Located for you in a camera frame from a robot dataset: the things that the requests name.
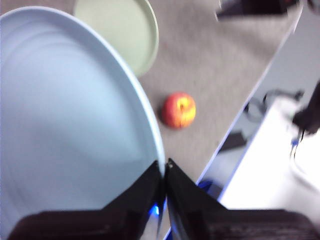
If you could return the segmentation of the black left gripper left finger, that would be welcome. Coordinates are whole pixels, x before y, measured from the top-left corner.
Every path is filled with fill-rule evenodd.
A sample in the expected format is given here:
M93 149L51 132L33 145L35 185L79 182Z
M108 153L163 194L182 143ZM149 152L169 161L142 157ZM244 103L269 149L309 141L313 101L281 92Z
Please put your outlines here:
M164 178L155 160L123 193L101 209L42 211L23 217L10 240L139 240L154 207L165 203Z

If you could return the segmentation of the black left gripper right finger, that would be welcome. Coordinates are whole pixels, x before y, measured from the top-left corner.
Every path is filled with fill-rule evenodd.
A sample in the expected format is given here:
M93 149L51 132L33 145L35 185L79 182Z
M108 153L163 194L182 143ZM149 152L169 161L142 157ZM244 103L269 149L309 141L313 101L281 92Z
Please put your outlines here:
M180 240L318 240L303 214L284 209L229 210L168 159L165 188L171 229Z

